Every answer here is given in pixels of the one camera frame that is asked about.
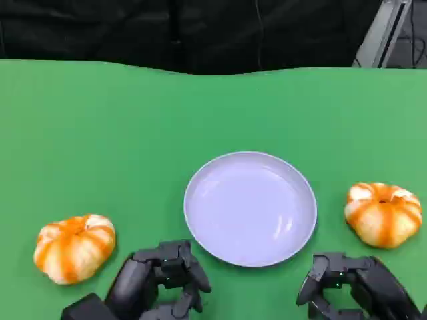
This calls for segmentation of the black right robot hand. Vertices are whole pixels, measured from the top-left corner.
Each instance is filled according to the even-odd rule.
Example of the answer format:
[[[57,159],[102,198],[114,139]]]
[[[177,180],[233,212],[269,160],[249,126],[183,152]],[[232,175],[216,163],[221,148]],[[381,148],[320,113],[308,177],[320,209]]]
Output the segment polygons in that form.
[[[350,286],[358,309],[337,309],[325,289]],[[308,305],[309,319],[425,319],[404,286],[374,256],[352,258],[345,253],[317,253],[303,281],[296,305]]]

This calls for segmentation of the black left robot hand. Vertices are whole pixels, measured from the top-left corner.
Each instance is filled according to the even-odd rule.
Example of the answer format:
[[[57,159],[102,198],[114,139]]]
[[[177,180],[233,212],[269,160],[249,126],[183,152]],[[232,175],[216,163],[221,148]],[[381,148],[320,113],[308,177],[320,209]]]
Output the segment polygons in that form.
[[[158,303],[159,286],[181,288],[181,296]],[[119,319],[189,319],[203,311],[201,292],[211,293],[208,276],[188,240],[160,243],[131,253],[106,295],[105,304]]]

